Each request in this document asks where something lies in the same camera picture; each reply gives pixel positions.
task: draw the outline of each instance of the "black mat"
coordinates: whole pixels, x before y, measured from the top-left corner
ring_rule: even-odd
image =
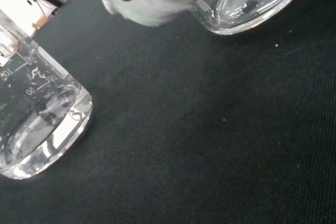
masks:
[[[97,108],[47,171],[0,177],[0,223],[336,221],[336,0],[232,37],[71,0],[35,39]]]

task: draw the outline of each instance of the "measurement number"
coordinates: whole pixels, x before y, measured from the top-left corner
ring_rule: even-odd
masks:
[[[30,87],[29,89],[26,90],[26,94],[27,94],[27,95],[32,95],[32,94],[34,94],[35,92],[36,92],[36,90],[33,89],[32,87]]]
[[[5,81],[7,80],[8,77],[10,77],[12,74],[14,74],[12,71],[10,71],[9,68],[7,68],[7,70],[3,71],[1,74],[0,74],[0,77]]]

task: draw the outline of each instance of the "black tabletop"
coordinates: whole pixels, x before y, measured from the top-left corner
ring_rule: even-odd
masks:
[[[335,222],[335,7],[221,37],[70,0],[35,39],[94,96],[92,124],[35,178],[0,177],[0,223]]]

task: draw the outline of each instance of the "white wall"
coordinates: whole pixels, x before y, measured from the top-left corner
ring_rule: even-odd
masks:
[[[38,4],[30,1],[32,6],[27,3],[27,0],[0,0],[0,9],[28,35],[33,34],[35,30],[32,24],[43,15]],[[40,0],[40,6],[47,16],[55,9],[53,5],[43,0]]]

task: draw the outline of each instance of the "dark fabric surface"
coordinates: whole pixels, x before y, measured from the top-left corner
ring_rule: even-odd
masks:
[[[0,177],[0,223],[335,222],[335,6],[296,0],[220,37],[71,0],[35,39],[95,97],[93,122],[42,174]]]

